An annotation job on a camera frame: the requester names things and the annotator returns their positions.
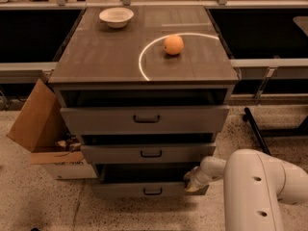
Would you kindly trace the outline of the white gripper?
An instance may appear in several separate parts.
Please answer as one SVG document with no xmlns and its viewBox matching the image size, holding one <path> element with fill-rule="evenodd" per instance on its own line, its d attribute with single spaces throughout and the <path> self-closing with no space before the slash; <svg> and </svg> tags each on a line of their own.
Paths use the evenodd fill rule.
<svg viewBox="0 0 308 231">
<path fill-rule="evenodd" d="M 222 168 L 206 169 L 204 167 L 195 167 L 183 176 L 184 181 L 190 181 L 186 184 L 185 191 L 188 193 L 195 193 L 222 177 Z"/>
</svg>

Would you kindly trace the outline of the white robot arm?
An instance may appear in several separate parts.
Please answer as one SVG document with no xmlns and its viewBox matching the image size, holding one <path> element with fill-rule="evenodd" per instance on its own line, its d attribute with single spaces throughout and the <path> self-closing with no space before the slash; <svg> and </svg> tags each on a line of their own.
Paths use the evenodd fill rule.
<svg viewBox="0 0 308 231">
<path fill-rule="evenodd" d="M 308 200 L 304 169 L 257 150 L 237 150 L 228 160 L 203 158 L 185 174 L 185 190 L 194 193 L 219 179 L 225 231 L 284 231 L 279 205 Z"/>
</svg>

